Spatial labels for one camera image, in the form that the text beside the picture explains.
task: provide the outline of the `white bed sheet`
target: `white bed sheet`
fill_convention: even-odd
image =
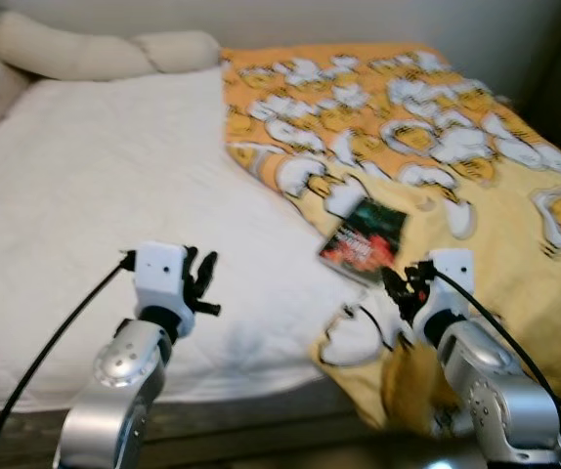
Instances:
[[[0,123],[0,406],[53,330],[145,239],[215,249],[200,315],[163,401],[219,401],[318,378],[307,347],[358,287],[320,236],[223,151],[219,69],[111,83],[43,81]],[[135,303],[123,273],[45,361],[17,410],[69,406]]]

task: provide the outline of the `yellow blanket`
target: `yellow blanket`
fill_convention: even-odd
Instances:
[[[408,213],[398,268],[433,248],[472,249],[478,299],[561,396],[559,149],[420,45],[225,50],[223,66],[239,165],[326,236],[365,196]],[[313,360],[370,424],[431,433],[434,407],[455,404],[434,353],[383,336],[376,354],[323,360],[343,350],[340,327],[364,333],[358,321],[341,313]]]

